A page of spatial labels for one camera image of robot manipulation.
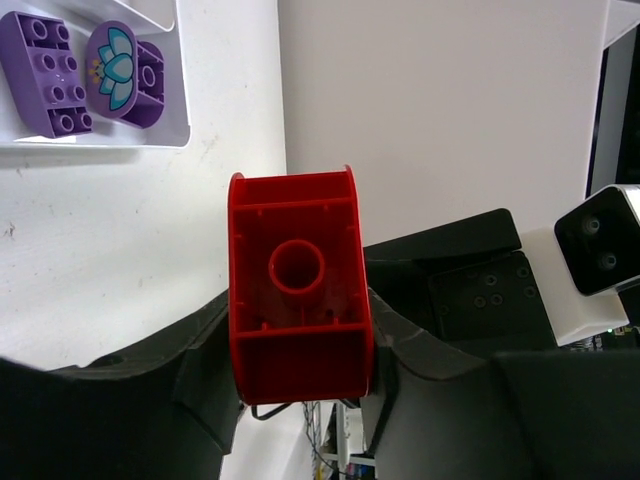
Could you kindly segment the red oval brick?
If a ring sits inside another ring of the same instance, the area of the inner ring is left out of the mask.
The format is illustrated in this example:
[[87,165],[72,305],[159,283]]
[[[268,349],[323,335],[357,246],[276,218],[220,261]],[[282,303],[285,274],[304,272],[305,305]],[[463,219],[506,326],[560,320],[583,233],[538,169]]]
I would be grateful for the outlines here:
[[352,170],[235,174],[228,251],[240,397],[263,405],[366,395],[374,336]]

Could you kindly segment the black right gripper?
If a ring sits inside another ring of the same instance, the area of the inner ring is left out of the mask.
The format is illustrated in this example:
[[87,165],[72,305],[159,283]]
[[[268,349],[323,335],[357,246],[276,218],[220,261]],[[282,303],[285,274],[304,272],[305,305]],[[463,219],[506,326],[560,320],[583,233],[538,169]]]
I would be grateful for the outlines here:
[[367,281],[381,290],[401,278],[407,292],[396,310],[474,356],[553,350],[550,321],[520,248],[510,211],[499,208],[366,247]]

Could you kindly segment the purple brick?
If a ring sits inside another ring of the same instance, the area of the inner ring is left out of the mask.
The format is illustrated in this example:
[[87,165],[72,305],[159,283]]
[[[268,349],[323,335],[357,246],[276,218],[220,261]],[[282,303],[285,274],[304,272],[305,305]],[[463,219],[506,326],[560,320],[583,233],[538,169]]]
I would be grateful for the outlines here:
[[93,130],[70,31],[57,18],[10,11],[1,18],[1,66],[16,110],[50,139]]
[[164,107],[164,56],[153,43],[137,38],[125,23],[96,27],[86,49],[86,91],[99,115],[147,129]]

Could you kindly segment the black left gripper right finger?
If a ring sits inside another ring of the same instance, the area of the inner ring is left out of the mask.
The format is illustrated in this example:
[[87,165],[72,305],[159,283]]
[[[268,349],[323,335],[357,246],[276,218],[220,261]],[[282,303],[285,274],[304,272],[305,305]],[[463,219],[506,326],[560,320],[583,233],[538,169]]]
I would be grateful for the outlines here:
[[635,479],[639,353],[462,352],[370,297],[361,408],[382,479]]

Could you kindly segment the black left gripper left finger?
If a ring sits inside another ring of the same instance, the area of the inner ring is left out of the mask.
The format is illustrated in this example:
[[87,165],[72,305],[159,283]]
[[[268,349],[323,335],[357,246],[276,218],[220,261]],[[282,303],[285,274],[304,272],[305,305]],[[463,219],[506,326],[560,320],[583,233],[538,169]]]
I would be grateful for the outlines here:
[[215,479],[240,416],[228,300],[85,367],[1,363],[5,479]]

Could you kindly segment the white divided plastic tray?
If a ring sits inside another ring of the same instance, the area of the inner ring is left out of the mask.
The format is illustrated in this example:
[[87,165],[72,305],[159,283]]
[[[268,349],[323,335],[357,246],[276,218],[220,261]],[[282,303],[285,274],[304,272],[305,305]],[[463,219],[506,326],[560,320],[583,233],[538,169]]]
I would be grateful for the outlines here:
[[184,76],[178,1],[3,1],[1,13],[24,12],[62,20],[70,30],[70,48],[85,62],[91,34],[100,24],[127,24],[141,41],[159,48],[164,57],[165,108],[155,125],[141,129],[91,112],[90,134],[48,139],[29,131],[20,119],[6,79],[1,79],[1,147],[26,148],[182,148],[191,136]]

